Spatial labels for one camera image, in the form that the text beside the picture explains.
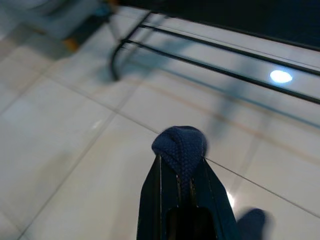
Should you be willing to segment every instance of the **knitted fabric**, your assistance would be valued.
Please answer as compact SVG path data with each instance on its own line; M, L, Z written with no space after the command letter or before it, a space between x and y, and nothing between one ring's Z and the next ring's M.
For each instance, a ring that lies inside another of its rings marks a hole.
M152 150L179 176L182 199L186 201L192 175L207 152L204 134L192 126L173 126L154 140Z

